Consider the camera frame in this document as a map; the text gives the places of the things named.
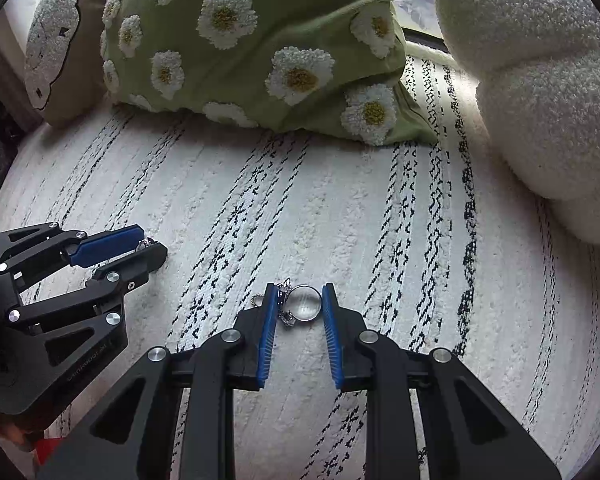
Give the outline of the person's left hand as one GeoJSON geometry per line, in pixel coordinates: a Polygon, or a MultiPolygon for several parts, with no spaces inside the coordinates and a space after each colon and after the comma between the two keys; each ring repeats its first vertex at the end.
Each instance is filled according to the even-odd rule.
{"type": "Polygon", "coordinates": [[[32,452],[35,445],[44,439],[44,431],[29,431],[19,428],[9,417],[0,413],[0,437],[12,442],[23,452],[32,452]]]}

